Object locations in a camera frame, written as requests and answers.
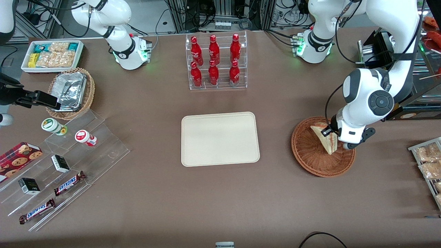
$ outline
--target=white tray with snacks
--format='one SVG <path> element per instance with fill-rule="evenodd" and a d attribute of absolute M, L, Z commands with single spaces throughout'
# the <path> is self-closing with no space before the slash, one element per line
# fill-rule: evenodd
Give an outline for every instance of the white tray with snacks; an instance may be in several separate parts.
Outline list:
<path fill-rule="evenodd" d="M 35 53 L 35 48 L 45 44 L 52 44 L 53 42 L 66 42 L 70 44 L 72 43 L 77 44 L 72 65 L 70 67 L 29 67 L 29 59 L 31 58 L 31 55 Z M 27 73 L 56 73 L 56 72 L 66 71 L 69 69 L 74 69 L 78 65 L 83 47 L 84 47 L 83 43 L 79 40 L 33 41 L 29 44 L 29 48 L 26 52 L 26 56 L 22 63 L 22 70 Z"/>

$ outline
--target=red cookie box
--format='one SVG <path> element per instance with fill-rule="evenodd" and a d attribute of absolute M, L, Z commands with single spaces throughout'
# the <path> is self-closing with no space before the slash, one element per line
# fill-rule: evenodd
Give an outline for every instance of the red cookie box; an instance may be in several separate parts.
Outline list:
<path fill-rule="evenodd" d="M 14 175 L 43 153 L 38 146 L 21 142 L 0 156 L 0 183 Z"/>

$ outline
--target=table surface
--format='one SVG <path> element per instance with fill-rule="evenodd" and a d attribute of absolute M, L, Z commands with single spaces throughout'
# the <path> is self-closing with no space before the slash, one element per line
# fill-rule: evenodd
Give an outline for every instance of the table surface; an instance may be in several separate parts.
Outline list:
<path fill-rule="evenodd" d="M 356 42 L 372 31 L 341 29 L 343 52 L 354 59 Z M 292 131 L 323 115 L 329 94 L 355 66 L 336 48 L 308 64 L 264 32 L 247 35 L 248 88 L 222 92 L 189 90 L 185 35 L 161 36 L 151 63 L 134 71 L 115 63 L 104 39 L 83 40 L 80 66 L 96 84 L 92 109 L 133 150 L 38 232 L 2 211 L 0 247 L 206 248 L 234 241 L 237 248 L 291 248 L 313 231 L 348 247 L 439 247 L 441 220 L 423 218 L 439 211 L 407 147 L 441 136 L 441 121 L 375 123 L 377 134 L 357 148 L 347 173 L 311 175 L 292 154 Z M 23 73 L 21 83 L 43 90 L 53 77 Z M 329 114 L 342 106 L 337 93 Z M 182 166 L 184 116 L 243 111 L 256 115 L 258 162 Z M 44 107 L 12 106 L 10 114 L 15 122 L 0 129 L 1 153 L 48 136 L 40 128 Z M 339 247 L 324 237 L 311 242 Z"/>

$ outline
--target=coca-cola bottle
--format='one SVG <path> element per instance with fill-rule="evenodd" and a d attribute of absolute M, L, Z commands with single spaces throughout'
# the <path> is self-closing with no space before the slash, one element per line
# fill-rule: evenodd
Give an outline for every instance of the coca-cola bottle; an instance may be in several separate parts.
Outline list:
<path fill-rule="evenodd" d="M 219 52 L 219 45 L 216 42 L 216 35 L 210 35 L 210 47 L 208 48 L 210 52 L 210 59 L 214 60 L 216 65 L 221 62 L 221 54 Z"/>
<path fill-rule="evenodd" d="M 202 59 L 202 49 L 198 44 L 198 39 L 195 36 L 190 38 L 191 41 L 191 56 L 193 60 L 198 63 L 198 66 L 202 66 L 204 64 L 204 60 Z"/>
<path fill-rule="evenodd" d="M 237 60 L 239 61 L 240 59 L 240 43 L 239 43 L 239 35 L 238 34 L 233 34 L 233 42 L 231 43 L 230 46 L 230 60 L 231 62 Z"/>
<path fill-rule="evenodd" d="M 219 69 L 216 66 L 216 62 L 214 60 L 210 60 L 210 68 L 208 68 L 208 74 L 210 75 L 210 83 L 213 86 L 217 85 L 219 81 Z"/>
<path fill-rule="evenodd" d="M 198 68 L 198 64 L 196 64 L 196 62 L 192 61 L 190 66 L 191 66 L 190 74 L 191 74 L 191 80 L 193 81 L 193 85 L 196 88 L 202 87 L 202 74 Z"/>
<path fill-rule="evenodd" d="M 237 67 L 237 60 L 231 62 L 230 68 L 230 85 L 236 87 L 239 85 L 239 68 Z"/>

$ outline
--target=candy bar wrapper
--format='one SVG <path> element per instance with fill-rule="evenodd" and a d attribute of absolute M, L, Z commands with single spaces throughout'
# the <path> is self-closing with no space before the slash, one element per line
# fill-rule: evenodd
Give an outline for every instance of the candy bar wrapper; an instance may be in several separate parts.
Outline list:
<path fill-rule="evenodd" d="M 37 215 L 42 214 L 43 212 L 45 212 L 46 210 L 50 209 L 50 208 L 55 208 L 55 201 L 53 198 L 51 198 L 48 202 L 46 202 L 45 204 L 37 207 L 36 209 L 34 209 L 32 212 L 29 212 L 27 214 L 24 214 L 22 216 L 20 216 L 20 224 L 23 225 L 26 222 L 28 222 L 29 220 L 31 220 L 32 218 L 34 218 Z"/>
<path fill-rule="evenodd" d="M 60 194 L 64 193 L 71 187 L 73 187 L 75 184 L 80 182 L 83 178 L 86 176 L 84 175 L 83 171 L 80 171 L 80 173 L 76 174 L 73 178 L 69 179 L 69 181 L 65 182 L 64 184 L 60 185 L 58 188 L 54 189 L 55 196 L 59 196 Z"/>

